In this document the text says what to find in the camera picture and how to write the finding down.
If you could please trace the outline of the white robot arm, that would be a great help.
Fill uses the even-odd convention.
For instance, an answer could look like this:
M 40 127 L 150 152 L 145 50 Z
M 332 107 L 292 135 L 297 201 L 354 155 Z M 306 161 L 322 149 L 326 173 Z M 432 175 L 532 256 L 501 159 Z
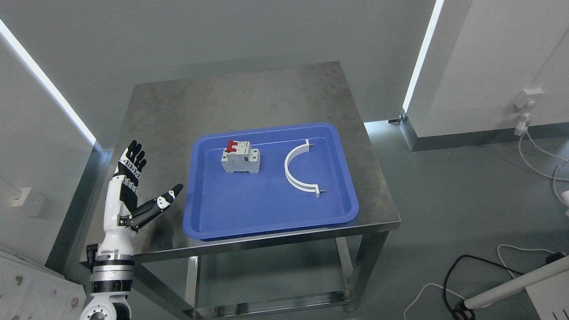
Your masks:
M 80 320 L 130 320 L 128 303 L 131 292 L 134 259 L 119 255 L 118 259 L 100 259 L 88 253 L 86 267 L 91 271 L 91 301 L 84 307 Z

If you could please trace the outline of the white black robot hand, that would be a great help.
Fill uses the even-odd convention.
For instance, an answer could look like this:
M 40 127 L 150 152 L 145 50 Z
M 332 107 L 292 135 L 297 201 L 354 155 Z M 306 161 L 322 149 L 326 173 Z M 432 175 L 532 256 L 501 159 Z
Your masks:
M 134 256 L 132 239 L 142 227 L 167 211 L 178 197 L 183 184 L 138 205 L 138 187 L 146 165 L 142 145 L 132 140 L 120 156 L 108 183 L 103 230 L 97 260 L 126 260 Z

